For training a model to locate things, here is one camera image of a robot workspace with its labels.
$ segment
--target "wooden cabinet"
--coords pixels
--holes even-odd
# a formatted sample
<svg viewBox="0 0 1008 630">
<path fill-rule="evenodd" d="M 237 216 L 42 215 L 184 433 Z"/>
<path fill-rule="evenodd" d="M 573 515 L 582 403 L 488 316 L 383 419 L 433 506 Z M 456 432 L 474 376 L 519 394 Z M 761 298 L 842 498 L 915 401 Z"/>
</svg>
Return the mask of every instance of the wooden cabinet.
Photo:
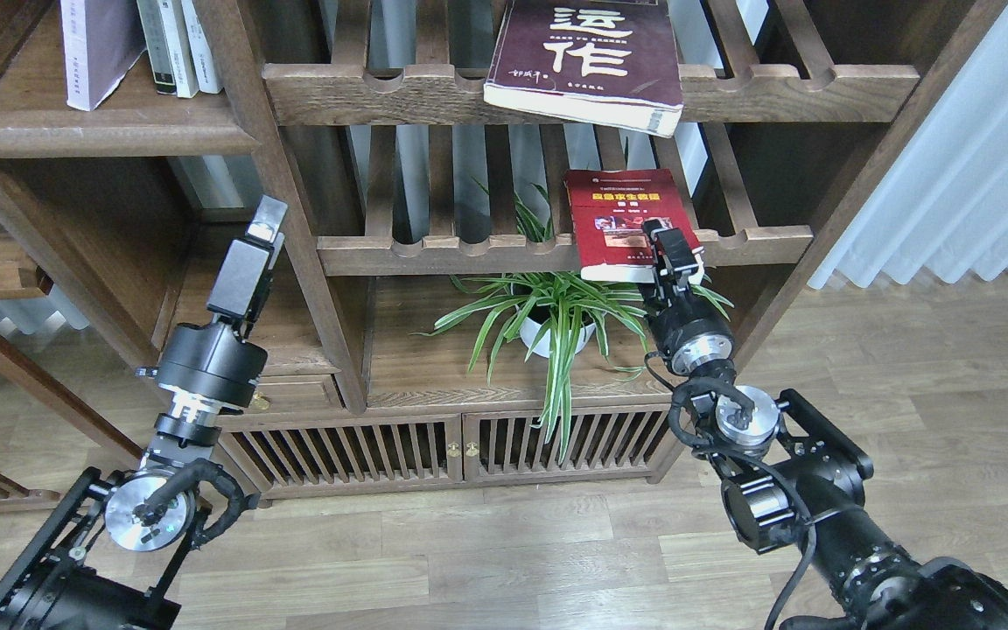
<svg viewBox="0 0 1008 630">
<path fill-rule="evenodd" d="M 190 210 L 161 156 L 252 155 L 265 192 L 291 208 L 279 284 L 255 328 L 271 355 L 271 406 L 223 421 L 225 446 L 268 497 L 314 494 L 337 480 L 375 491 L 531 472 L 527 452 L 500 440 L 528 435 L 516 422 L 542 398 L 542 368 L 516 351 L 488 386 L 465 371 L 471 334 L 409 334 L 428 330 L 459 297 L 447 274 L 577 268 L 561 186 L 551 186 L 549 243 L 517 235 L 512 209 L 507 125 L 537 125 L 547 181 L 560 182 L 569 164 L 560 121 L 483 102 L 487 69 L 451 64 L 449 32 L 465 25 L 448 23 L 443 0 L 417 1 L 414 62 L 392 70 L 369 68 L 368 0 L 341 0 L 336 16 L 300 0 L 197 4 L 224 95 L 153 95 L 142 60 L 88 113 L 64 105 L 55 4 L 23 5 L 0 42 L 0 223 L 128 363 L 151 363 L 173 322 L 202 319 L 228 231 Z M 485 4 L 499 24 L 505 3 Z M 697 182 L 679 176 L 679 186 L 707 259 L 719 266 L 716 288 L 737 303 L 744 364 L 1005 0 L 772 0 L 757 41 L 735 0 L 703 4 L 724 68 L 679 68 L 683 120 L 700 123 L 711 158 Z M 350 124 L 371 125 L 373 159 L 360 180 Z M 393 183 L 402 124 L 427 125 L 428 231 L 413 242 L 400 228 Z M 481 232 L 461 228 L 454 197 L 454 127 L 466 124 L 484 125 L 491 148 L 491 216 Z M 616 130 L 597 128 L 595 142 L 601 167 L 625 166 Z M 653 139 L 651 149 L 656 164 L 682 174 L 674 141 Z M 639 344 L 619 338 L 614 346 L 615 363 L 639 364 Z M 619 417 L 666 401 L 652 380 L 619 379 L 604 362 L 581 359 L 578 414 Z M 485 421 L 497 422 L 488 437 L 471 435 Z M 648 446 L 644 435 L 656 429 L 649 455 L 618 454 L 611 464 L 583 437 L 571 472 L 548 478 L 613 471 L 659 479 L 660 460 L 677 450 L 661 427 L 641 426 Z M 427 428 L 433 437 L 422 437 Z M 451 456 L 453 443 L 463 454 L 476 443 L 488 456 Z M 352 462 L 363 468 L 349 474 Z M 369 482 L 364 468 L 391 474 Z"/>
</svg>

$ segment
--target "brass knob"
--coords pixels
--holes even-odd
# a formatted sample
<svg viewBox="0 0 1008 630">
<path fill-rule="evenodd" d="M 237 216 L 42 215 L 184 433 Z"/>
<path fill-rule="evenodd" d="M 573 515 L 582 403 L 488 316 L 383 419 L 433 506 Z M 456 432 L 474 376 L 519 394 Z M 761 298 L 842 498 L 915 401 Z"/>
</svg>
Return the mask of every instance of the brass knob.
<svg viewBox="0 0 1008 630">
<path fill-rule="evenodd" d="M 263 392 L 256 391 L 251 397 L 251 407 L 256 411 L 265 411 L 271 408 L 271 399 L 265 397 Z"/>
</svg>

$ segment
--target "red book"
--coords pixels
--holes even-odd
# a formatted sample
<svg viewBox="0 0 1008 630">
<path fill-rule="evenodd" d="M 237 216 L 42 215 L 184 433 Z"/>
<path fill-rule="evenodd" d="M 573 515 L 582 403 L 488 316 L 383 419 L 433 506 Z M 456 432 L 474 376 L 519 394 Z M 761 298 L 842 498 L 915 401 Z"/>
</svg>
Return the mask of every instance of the red book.
<svg viewBox="0 0 1008 630">
<path fill-rule="evenodd" d="M 675 180 L 667 168 L 569 170 L 575 240 L 581 276 L 610 282 L 652 282 L 652 248 L 641 224 L 659 219 L 701 249 Z"/>
</svg>

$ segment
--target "potted plant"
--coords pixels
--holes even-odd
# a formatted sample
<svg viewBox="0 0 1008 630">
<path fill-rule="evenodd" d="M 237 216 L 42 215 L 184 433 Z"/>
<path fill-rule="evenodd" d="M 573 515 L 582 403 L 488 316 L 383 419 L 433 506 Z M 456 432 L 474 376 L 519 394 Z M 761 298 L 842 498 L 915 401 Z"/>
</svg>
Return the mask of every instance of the potted plant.
<svg viewBox="0 0 1008 630">
<path fill-rule="evenodd" d="M 539 184 L 533 186 L 547 200 L 545 188 Z M 552 238 L 553 228 L 549 220 L 540 222 L 519 196 L 515 196 L 515 211 L 517 228 L 528 240 L 542 242 Z M 420 335 L 443 335 L 471 316 L 484 314 L 469 356 L 468 370 L 473 370 L 488 346 L 488 382 L 492 382 L 493 367 L 505 343 L 521 339 L 527 345 L 525 362 L 531 359 L 531 355 L 546 356 L 547 386 L 543 410 L 532 427 L 543 427 L 547 422 L 547 443 L 554 437 L 555 430 L 559 431 L 557 462 L 562 463 L 571 439 L 571 368 L 575 356 L 593 337 L 597 340 L 601 356 L 608 360 L 606 327 L 611 320 L 640 338 L 641 351 L 646 352 L 647 334 L 641 320 L 644 310 L 636 304 L 640 302 L 640 291 L 629 282 L 584 280 L 578 271 L 515 272 L 466 279 L 452 276 L 452 280 L 459 290 L 477 295 L 476 299 L 442 316 L 435 321 L 430 334 Z M 733 305 L 725 298 L 721 300 L 729 306 Z M 496 324 L 501 320 L 503 322 L 497 328 Z M 640 372 L 639 368 L 615 370 Z"/>
</svg>

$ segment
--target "white flower pot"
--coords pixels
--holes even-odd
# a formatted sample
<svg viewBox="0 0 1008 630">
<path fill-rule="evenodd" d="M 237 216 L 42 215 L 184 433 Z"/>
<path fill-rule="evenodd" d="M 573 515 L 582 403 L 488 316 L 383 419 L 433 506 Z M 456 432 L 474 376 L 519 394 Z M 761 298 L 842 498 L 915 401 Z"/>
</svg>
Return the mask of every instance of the white flower pot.
<svg viewBox="0 0 1008 630">
<path fill-rule="evenodd" d="M 542 323 L 536 322 L 531 318 L 524 318 L 523 324 L 520 325 L 520 339 L 523 340 L 524 346 L 531 348 L 533 355 L 542 356 L 543 359 L 548 358 L 551 355 L 551 334 L 547 331 L 546 335 L 543 335 L 543 339 L 539 340 L 539 343 L 535 344 L 532 348 L 531 342 L 535 341 L 535 335 L 539 334 L 539 328 L 542 327 Z M 581 338 L 578 338 L 578 348 L 575 348 L 575 354 L 578 355 L 582 348 L 586 347 L 586 343 L 589 342 L 589 338 L 594 336 L 594 331 L 597 330 L 597 324 L 589 324 L 581 331 Z"/>
</svg>

